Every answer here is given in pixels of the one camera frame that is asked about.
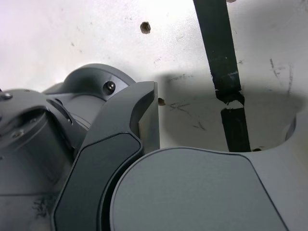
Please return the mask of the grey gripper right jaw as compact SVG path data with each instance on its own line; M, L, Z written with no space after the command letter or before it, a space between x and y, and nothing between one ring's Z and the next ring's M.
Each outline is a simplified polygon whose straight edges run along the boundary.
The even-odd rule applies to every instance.
M287 101L257 115L290 118L281 144L258 152L172 147L134 162L109 209L113 231L305 231L308 108Z

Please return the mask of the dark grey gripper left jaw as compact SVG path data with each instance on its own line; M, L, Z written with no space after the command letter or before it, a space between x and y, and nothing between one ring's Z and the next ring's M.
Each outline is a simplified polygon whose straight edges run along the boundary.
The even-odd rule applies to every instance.
M58 197L52 229L110 230L116 184L136 160L159 148L157 83L134 83L98 112Z

